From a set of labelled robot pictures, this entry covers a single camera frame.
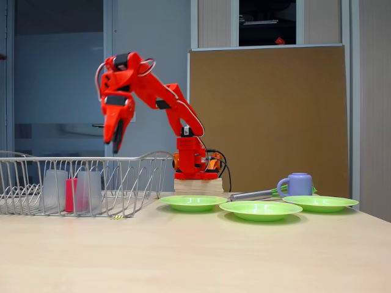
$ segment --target shelf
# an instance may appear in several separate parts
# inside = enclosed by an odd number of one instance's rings
[[[295,21],[279,21],[278,23],[239,24],[239,29],[269,29],[275,27],[296,27]]]

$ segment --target red robotic arm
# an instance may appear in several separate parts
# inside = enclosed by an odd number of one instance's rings
[[[135,53],[107,58],[95,76],[104,118],[103,140],[113,142],[118,153],[125,129],[134,115],[134,92],[151,109],[166,110],[168,121],[177,136],[178,153],[173,163],[176,179],[216,179],[219,164],[206,162],[206,149],[200,136],[204,128],[196,113],[183,98],[178,84],[162,84],[152,74],[153,59],[142,60]],[[100,70],[101,84],[98,84]]]

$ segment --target green plate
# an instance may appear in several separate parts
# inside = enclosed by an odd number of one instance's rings
[[[225,203],[227,199],[209,195],[175,195],[173,197],[162,197],[159,201],[171,205],[173,209],[178,211],[205,212],[213,209],[216,204]]]
[[[301,212],[299,206],[272,201],[231,201],[220,204],[220,208],[233,212],[237,217],[250,221],[278,221],[288,214]]]
[[[303,210],[310,212],[339,212],[345,206],[354,206],[359,202],[349,198],[321,197],[320,195],[298,195],[284,197],[283,201],[301,206]]]

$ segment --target wooden block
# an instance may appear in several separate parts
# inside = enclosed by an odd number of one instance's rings
[[[176,195],[221,195],[224,193],[222,179],[214,180],[174,180]]]

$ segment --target red cup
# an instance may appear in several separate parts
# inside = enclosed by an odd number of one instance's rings
[[[73,193],[76,192],[77,178],[67,179],[65,182],[65,212],[73,212],[73,197],[72,197],[72,180],[73,180]]]

